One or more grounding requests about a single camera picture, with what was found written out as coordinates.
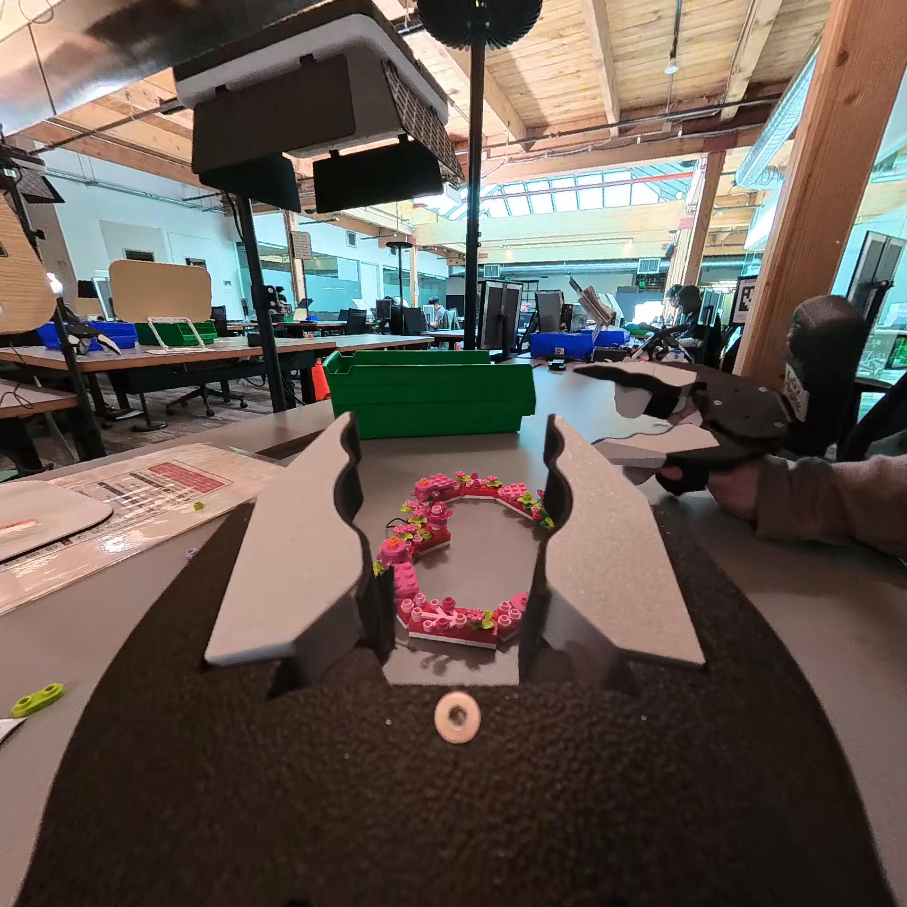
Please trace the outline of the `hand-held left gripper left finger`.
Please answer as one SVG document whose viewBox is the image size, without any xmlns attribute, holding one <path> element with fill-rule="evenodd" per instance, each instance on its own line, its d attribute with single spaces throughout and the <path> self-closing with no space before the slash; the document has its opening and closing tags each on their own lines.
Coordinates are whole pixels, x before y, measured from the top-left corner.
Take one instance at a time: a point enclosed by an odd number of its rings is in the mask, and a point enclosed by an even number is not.
<svg viewBox="0 0 907 907">
<path fill-rule="evenodd" d="M 214 667 L 294 658 L 328 670 L 362 645 L 394 650 L 393 573 L 376 577 L 355 414 L 343 413 L 257 495 L 205 650 Z"/>
</svg>

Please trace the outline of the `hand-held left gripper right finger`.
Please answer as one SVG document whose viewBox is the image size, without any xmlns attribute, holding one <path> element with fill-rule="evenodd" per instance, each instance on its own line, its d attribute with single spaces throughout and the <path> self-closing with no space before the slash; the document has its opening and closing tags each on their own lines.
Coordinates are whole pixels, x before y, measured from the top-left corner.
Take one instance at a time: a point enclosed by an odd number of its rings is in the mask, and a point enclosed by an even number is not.
<svg viewBox="0 0 907 907">
<path fill-rule="evenodd" d="M 561 415 L 548 417 L 539 547 L 522 616 L 519 668 L 560 654 L 573 670 L 627 660 L 699 670 L 706 658 L 652 508 Z"/>
</svg>

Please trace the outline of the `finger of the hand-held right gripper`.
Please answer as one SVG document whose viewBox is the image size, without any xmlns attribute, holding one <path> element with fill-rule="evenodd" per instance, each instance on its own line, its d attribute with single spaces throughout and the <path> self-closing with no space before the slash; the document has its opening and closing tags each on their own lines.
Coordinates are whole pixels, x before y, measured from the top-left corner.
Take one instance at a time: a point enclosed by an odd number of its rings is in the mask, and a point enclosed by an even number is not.
<svg viewBox="0 0 907 907">
<path fill-rule="evenodd" d="M 615 408 L 622 417 L 645 415 L 668 422 L 701 422 L 704 418 L 694 395 L 710 377 L 710 368 L 624 360 L 580 365 L 573 371 L 613 383 Z"/>
<path fill-rule="evenodd" d="M 673 425 L 658 418 L 621 418 L 618 428 L 592 445 L 632 485 L 640 485 L 671 455 L 710 451 L 719 447 L 719 440 L 697 421 Z"/>
</svg>

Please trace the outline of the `heart-brick lego wreath half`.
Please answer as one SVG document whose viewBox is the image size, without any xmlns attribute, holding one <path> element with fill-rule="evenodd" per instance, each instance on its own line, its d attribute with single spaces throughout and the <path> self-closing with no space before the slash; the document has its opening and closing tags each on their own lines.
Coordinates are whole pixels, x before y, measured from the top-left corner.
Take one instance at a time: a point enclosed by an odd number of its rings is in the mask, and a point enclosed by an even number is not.
<svg viewBox="0 0 907 907">
<path fill-rule="evenodd" d="M 453 511 L 448 502 L 457 497 L 460 490 L 460 484 L 442 472 L 422 478 L 414 483 L 413 493 L 402 505 L 401 515 L 388 524 L 387 537 L 379 547 L 373 566 L 377 577 L 388 571 L 393 573 L 397 602 L 413 599 L 420 592 L 415 573 L 417 559 L 449 545 L 448 522 Z"/>
</svg>

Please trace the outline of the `red flower lego wreath half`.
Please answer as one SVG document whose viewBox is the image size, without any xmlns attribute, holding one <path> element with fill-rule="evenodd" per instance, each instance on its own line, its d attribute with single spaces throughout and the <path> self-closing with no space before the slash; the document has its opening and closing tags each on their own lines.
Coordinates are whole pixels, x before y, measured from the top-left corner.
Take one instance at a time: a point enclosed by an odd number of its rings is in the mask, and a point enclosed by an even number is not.
<svg viewBox="0 0 907 907">
<path fill-rule="evenodd" d="M 459 500 L 493 502 L 546 531 L 554 530 L 542 490 L 532 492 L 522 482 L 504 483 L 493 474 L 482 477 L 476 471 L 457 471 L 450 476 L 461 487 L 459 495 L 448 502 L 450 508 L 452 502 Z M 419 593 L 413 599 L 397 602 L 394 598 L 395 617 L 411 639 L 497 650 L 520 634 L 529 598 L 530 591 L 527 590 L 491 607 L 467 607 L 450 596 L 429 598 L 421 592 L 419 585 Z"/>
</svg>

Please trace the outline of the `lime green lego plate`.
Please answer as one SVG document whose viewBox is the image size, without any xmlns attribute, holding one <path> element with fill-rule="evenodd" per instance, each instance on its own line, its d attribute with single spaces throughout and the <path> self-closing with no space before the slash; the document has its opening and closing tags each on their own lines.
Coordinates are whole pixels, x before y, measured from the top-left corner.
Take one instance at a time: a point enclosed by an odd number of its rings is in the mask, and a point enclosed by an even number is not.
<svg viewBox="0 0 907 907">
<path fill-rule="evenodd" d="M 65 692 L 65 686 L 62 683 L 52 683 L 44 686 L 35 693 L 18 698 L 10 710 L 9 717 L 15 720 L 33 717 L 43 709 L 47 709 L 53 703 L 59 701 Z"/>
</svg>

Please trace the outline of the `person's right hand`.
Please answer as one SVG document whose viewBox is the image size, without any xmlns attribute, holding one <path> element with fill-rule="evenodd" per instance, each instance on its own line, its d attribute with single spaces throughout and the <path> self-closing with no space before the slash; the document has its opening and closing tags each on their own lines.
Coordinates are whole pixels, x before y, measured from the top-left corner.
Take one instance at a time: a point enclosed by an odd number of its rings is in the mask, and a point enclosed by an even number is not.
<svg viewBox="0 0 907 907">
<path fill-rule="evenodd" d="M 753 522 L 762 459 L 743 462 L 726 471 L 710 471 L 707 489 L 722 510 Z"/>
</svg>

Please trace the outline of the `laminated instruction sheet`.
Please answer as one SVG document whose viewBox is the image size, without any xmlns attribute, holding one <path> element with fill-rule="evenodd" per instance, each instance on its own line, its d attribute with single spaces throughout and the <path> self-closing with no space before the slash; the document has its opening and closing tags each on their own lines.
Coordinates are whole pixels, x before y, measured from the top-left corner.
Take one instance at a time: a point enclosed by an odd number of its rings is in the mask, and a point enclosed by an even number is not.
<svg viewBox="0 0 907 907">
<path fill-rule="evenodd" d="M 113 507 L 106 521 L 1 566 L 1 612 L 181 535 L 256 495 L 281 468 L 210 445 L 186 445 L 44 481 Z M 205 508 L 192 510 L 201 501 Z"/>
</svg>

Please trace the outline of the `black office chair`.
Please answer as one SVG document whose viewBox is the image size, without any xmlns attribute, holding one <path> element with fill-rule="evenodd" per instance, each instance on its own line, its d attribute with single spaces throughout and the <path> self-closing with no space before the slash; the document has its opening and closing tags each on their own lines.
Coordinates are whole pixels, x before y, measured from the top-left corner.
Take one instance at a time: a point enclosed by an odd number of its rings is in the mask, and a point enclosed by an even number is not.
<svg viewBox="0 0 907 907">
<path fill-rule="evenodd" d="M 197 368 L 185 373 L 179 373 L 171 380 L 171 389 L 183 387 L 192 389 L 187 394 L 167 402 L 164 412 L 167 415 L 173 415 L 174 407 L 177 405 L 187 407 L 190 400 L 200 398 L 203 402 L 206 416 L 211 417 L 214 415 L 210 404 L 210 396 L 213 394 L 220 396 L 223 402 L 237 402 L 240 409 L 247 409 L 248 403 L 244 395 L 234 393 L 230 387 L 231 380 L 238 380 L 244 377 L 246 377 L 245 368 L 241 366 Z"/>
</svg>

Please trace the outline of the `large green storage bin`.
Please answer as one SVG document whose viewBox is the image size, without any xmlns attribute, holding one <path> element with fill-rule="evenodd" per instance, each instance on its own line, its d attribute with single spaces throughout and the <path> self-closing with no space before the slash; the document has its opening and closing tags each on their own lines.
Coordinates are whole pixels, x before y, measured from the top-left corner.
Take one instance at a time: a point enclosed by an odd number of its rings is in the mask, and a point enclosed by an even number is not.
<svg viewBox="0 0 907 907">
<path fill-rule="evenodd" d="M 324 369 L 334 416 L 355 414 L 360 440 L 516 433 L 535 412 L 531 364 L 484 350 L 335 351 Z"/>
</svg>

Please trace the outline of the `wood-edged office desk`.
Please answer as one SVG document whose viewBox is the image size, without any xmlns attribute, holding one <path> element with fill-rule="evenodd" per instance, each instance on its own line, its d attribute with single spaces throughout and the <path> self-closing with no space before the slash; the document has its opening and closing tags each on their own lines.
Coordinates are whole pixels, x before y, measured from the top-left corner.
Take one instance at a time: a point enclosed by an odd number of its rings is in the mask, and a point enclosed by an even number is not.
<svg viewBox="0 0 907 907">
<path fill-rule="evenodd" d="M 224 384 L 250 376 L 265 376 L 271 409 L 281 413 L 297 405 L 294 390 L 285 389 L 284 378 L 293 371 L 301 375 L 302 400 L 315 402 L 311 369 L 318 358 L 336 348 L 332 337 L 277 339 L 271 346 L 250 346 L 246 339 L 216 341 L 211 346 L 137 346 L 121 354 L 88 353 L 68 365 L 62 352 L 41 346 L 4 346 L 2 360 L 41 372 L 61 374 L 75 393 L 83 395 L 84 409 L 104 419 L 107 410 L 88 387 L 91 376 L 108 374 L 119 380 L 127 394 L 144 395 L 186 387 L 204 388 L 208 383 Z"/>
</svg>

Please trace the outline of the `white rounded pad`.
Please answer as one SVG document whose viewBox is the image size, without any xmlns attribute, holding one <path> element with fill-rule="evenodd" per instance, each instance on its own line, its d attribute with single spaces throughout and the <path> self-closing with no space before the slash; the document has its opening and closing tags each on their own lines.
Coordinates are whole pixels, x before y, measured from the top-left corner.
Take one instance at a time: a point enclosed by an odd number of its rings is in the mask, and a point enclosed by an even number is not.
<svg viewBox="0 0 907 907">
<path fill-rule="evenodd" d="M 112 514 L 112 505 L 51 482 L 3 483 L 1 562 L 95 527 Z"/>
</svg>

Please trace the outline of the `black light stand pole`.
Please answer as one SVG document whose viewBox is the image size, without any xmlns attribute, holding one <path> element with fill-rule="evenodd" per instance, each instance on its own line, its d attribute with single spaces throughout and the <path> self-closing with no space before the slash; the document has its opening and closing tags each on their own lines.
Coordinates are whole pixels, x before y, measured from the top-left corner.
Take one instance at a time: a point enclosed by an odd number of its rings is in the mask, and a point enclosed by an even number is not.
<svg viewBox="0 0 907 907">
<path fill-rule="evenodd" d="M 254 227 L 253 213 L 250 200 L 237 196 L 236 208 L 240 223 L 242 242 L 246 252 L 250 289 L 257 316 L 257 327 L 260 346 L 263 350 L 263 360 L 266 365 L 266 376 L 270 393 L 272 409 L 275 414 L 284 412 L 288 408 L 282 373 L 279 365 L 278 350 L 271 322 L 268 296 L 263 278 L 261 261 L 257 248 L 257 236 Z"/>
</svg>

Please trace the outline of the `black round-top stand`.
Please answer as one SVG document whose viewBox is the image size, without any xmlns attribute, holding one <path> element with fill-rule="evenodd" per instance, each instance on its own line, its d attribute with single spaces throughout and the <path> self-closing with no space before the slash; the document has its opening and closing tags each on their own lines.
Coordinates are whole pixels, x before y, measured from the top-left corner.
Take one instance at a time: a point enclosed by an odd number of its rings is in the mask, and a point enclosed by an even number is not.
<svg viewBox="0 0 907 907">
<path fill-rule="evenodd" d="M 465 313 L 463 346 L 477 346 L 478 254 L 481 205 L 485 52 L 524 38 L 536 24 L 540 1 L 418 1 L 416 11 L 425 31 L 449 50 L 469 51 L 469 145 Z"/>
</svg>

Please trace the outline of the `beige rounded divider panel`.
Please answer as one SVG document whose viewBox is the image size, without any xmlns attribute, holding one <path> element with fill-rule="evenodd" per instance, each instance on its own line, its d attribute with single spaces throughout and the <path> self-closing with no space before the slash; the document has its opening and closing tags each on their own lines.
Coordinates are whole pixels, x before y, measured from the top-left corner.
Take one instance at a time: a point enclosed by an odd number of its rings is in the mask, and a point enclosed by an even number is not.
<svg viewBox="0 0 907 907">
<path fill-rule="evenodd" d="M 112 306 L 119 320 L 145 323 L 149 317 L 211 316 L 209 272 L 198 266 L 115 260 L 109 267 Z"/>
<path fill-rule="evenodd" d="M 1 335 L 25 334 L 52 319 L 55 296 L 47 272 L 17 214 L 1 199 Z"/>
</svg>

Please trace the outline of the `black studio light panel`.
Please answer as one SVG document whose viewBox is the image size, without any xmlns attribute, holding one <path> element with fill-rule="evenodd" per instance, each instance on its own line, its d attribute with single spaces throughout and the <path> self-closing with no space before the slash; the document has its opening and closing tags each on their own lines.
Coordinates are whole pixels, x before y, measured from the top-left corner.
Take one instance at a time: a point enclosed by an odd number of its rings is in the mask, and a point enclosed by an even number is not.
<svg viewBox="0 0 907 907">
<path fill-rule="evenodd" d="M 462 184 L 448 99 L 372 2 L 324 2 L 173 68 L 210 188 L 301 212 L 290 161 L 313 158 L 318 213 Z"/>
</svg>

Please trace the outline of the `wooden support post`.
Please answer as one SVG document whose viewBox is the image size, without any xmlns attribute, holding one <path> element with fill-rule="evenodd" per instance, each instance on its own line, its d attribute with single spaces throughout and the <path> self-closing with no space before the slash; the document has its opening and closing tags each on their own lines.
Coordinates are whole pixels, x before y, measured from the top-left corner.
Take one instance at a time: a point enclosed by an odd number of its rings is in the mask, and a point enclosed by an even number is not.
<svg viewBox="0 0 907 907">
<path fill-rule="evenodd" d="M 783 386 L 793 312 L 833 287 L 905 62 L 904 1 L 833 3 L 754 288 L 737 375 Z"/>
</svg>

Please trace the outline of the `silver ventilation duct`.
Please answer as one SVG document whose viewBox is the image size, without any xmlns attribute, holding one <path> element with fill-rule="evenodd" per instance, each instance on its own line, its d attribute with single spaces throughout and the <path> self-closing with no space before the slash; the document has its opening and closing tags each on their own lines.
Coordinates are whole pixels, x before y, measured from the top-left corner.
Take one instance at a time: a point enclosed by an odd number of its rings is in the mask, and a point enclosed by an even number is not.
<svg viewBox="0 0 907 907">
<path fill-rule="evenodd" d="M 2 2 L 7 133 L 118 90 L 254 26 L 244 2 Z"/>
</svg>

